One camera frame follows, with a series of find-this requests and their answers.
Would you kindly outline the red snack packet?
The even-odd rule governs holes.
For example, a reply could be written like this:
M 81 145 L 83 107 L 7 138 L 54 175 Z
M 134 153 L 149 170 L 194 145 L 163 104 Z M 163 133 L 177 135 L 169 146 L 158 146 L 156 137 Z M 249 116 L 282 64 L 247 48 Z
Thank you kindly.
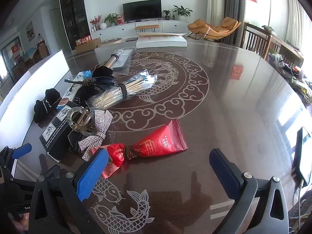
M 126 161 L 138 157 L 158 157 L 175 154 L 187 150 L 188 146 L 179 120 L 172 119 L 133 145 L 116 143 L 94 147 L 90 152 L 94 154 L 100 148 L 108 152 L 108 163 L 102 171 L 102 177 L 107 179 Z

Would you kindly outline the bundle of chopsticks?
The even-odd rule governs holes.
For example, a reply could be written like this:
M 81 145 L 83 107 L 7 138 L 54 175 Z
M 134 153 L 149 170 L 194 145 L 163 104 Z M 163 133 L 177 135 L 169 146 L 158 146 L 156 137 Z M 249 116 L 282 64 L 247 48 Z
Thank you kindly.
M 94 95 L 86 101 L 89 108 L 107 110 L 125 99 L 129 99 L 150 88 L 157 82 L 158 75 L 149 74 L 145 69 L 127 81 L 118 83 L 105 90 L 104 92 Z

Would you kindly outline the black cardboard box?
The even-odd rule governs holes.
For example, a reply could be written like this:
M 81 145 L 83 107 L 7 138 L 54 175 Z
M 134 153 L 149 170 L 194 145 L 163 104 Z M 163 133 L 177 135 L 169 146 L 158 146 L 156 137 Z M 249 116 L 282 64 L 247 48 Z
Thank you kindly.
M 67 122 L 67 114 L 74 107 L 78 105 L 71 101 L 64 105 L 39 137 L 47 154 L 56 162 L 60 162 L 72 147 L 69 134 L 73 130 Z

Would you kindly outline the white storage box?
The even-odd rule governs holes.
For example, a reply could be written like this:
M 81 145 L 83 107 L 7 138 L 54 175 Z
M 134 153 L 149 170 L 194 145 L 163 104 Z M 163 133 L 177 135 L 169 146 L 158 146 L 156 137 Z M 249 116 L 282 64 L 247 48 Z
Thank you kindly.
M 18 148 L 33 121 L 34 105 L 69 71 L 63 50 L 32 66 L 13 86 L 1 104 L 1 148 Z

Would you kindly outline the rhinestone bow hair clip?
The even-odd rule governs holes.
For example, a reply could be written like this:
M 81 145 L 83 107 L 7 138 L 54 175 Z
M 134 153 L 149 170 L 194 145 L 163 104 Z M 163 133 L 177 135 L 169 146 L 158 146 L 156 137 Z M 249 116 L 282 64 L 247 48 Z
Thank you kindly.
M 71 128 L 68 135 L 70 150 L 82 155 L 89 161 L 93 147 L 102 145 L 106 132 L 113 120 L 108 110 L 74 107 L 67 114 L 67 123 Z

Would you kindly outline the blue white small box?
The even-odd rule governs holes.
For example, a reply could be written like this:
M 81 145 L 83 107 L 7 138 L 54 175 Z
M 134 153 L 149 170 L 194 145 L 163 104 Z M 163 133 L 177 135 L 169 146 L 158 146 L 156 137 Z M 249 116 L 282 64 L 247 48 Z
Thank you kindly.
M 91 77 L 91 71 L 81 71 L 76 76 L 70 77 L 70 81 L 83 81 L 84 79 Z M 69 101 L 78 100 L 77 92 L 82 87 L 80 84 L 68 83 L 68 88 L 63 94 L 58 106 L 57 110 L 61 110 Z

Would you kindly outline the gold tube in plastic bag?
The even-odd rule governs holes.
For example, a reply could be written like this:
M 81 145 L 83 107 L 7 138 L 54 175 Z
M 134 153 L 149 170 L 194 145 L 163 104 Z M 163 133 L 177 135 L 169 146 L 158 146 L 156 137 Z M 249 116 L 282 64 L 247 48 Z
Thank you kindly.
M 110 58 L 103 66 L 111 69 L 113 71 L 113 76 L 128 75 L 134 52 L 135 48 L 118 49 L 111 54 Z

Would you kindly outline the cardboard box on floor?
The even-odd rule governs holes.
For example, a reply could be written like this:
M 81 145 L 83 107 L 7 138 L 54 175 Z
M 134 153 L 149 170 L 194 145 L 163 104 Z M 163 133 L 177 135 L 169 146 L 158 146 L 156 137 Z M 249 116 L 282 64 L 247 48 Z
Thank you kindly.
M 86 42 L 84 44 L 78 45 L 76 47 L 76 53 L 82 53 L 85 51 L 93 50 L 93 49 L 97 48 L 97 46 L 99 44 L 101 44 L 101 42 L 102 41 L 100 38 L 96 38 L 96 39 L 93 39 L 93 40 Z

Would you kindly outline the wooden dining chair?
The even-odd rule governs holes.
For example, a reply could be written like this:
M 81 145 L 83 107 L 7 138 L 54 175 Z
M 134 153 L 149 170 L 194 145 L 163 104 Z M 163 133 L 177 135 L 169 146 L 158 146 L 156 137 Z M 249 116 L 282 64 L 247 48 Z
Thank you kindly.
M 272 35 L 256 25 L 245 22 L 240 48 L 252 51 L 266 59 Z

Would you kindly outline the orange rocking chair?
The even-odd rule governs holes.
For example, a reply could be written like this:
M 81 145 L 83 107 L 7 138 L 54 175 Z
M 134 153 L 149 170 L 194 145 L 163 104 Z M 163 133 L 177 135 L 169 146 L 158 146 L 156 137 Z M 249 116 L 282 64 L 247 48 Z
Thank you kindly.
M 220 40 L 231 35 L 240 25 L 241 22 L 229 17 L 225 17 L 218 26 L 211 26 L 202 19 L 197 19 L 187 25 L 190 32 L 188 37 L 195 40 Z

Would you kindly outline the red flowers in vase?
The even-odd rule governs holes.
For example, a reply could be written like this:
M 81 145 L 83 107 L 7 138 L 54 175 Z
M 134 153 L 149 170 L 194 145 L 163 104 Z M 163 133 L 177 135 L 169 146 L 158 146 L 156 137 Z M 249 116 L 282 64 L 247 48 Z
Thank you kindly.
M 89 23 L 93 26 L 94 31 L 99 30 L 101 19 L 102 19 L 102 16 L 98 15 L 98 16 L 94 16 L 94 18 L 89 21 Z

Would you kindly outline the white tv cabinet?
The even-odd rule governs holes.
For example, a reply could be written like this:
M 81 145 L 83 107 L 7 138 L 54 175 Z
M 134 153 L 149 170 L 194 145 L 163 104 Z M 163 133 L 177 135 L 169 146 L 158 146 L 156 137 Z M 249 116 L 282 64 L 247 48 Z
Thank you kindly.
M 178 20 L 159 20 L 159 21 L 145 21 L 126 23 L 122 25 L 115 25 L 107 27 L 103 30 L 91 32 L 92 39 L 100 38 L 101 41 L 110 39 L 122 38 L 124 40 L 138 37 L 139 34 L 154 34 L 154 33 L 174 33 L 174 34 L 187 34 L 188 21 Z

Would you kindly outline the white flat box with orange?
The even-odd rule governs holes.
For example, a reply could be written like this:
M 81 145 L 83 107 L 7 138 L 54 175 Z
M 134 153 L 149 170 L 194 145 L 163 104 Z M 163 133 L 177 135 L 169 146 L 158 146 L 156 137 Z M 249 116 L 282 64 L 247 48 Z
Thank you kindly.
M 138 33 L 137 49 L 162 47 L 187 47 L 184 33 Z

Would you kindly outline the green potted plant left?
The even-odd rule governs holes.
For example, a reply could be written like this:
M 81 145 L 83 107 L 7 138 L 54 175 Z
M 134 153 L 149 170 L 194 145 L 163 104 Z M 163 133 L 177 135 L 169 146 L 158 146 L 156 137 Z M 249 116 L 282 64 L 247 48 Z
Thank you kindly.
M 118 25 L 117 23 L 118 15 L 116 13 L 109 13 L 108 16 L 105 17 L 104 22 L 110 27 Z

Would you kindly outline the green potted plant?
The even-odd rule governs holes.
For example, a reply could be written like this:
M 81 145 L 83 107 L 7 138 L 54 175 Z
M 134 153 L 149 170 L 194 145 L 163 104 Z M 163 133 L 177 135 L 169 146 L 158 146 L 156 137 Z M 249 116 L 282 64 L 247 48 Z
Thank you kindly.
M 108 16 L 105 17 L 104 22 L 110 27 L 118 25 L 117 23 L 118 15 L 116 13 L 109 13 Z
M 178 20 L 185 21 L 188 17 L 191 16 L 193 10 L 182 5 L 174 5 L 173 12 L 177 15 Z

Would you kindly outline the wooden bench stool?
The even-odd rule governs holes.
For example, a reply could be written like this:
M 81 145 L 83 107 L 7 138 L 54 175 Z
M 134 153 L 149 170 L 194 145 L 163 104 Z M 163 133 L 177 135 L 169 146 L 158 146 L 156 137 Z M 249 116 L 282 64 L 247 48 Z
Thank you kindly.
M 156 32 L 156 29 L 159 29 L 160 25 L 159 24 L 154 24 L 154 25 L 139 25 L 135 27 L 136 31 L 139 32 L 145 32 L 146 30 L 150 30 L 152 33 Z

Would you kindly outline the dark glass display cabinet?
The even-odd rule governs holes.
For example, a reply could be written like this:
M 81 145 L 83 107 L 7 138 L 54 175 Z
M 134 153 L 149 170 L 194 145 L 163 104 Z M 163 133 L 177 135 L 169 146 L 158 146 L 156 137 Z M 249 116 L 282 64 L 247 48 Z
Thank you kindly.
M 71 50 L 76 41 L 90 34 L 84 0 L 59 0 L 65 32 Z

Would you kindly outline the green potted plant right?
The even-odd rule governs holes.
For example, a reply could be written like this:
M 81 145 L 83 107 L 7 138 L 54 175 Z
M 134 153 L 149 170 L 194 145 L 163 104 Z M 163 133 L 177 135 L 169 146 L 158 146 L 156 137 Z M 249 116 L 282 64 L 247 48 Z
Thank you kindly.
M 177 15 L 178 20 L 185 21 L 188 17 L 191 16 L 193 10 L 182 5 L 174 5 L 173 12 Z

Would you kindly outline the black television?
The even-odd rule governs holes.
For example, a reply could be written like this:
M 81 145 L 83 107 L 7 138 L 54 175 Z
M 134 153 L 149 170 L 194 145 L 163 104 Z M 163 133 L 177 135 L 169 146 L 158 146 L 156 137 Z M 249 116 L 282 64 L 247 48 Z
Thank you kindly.
M 162 17 L 161 0 L 145 0 L 123 4 L 125 21 L 142 19 L 160 19 Z

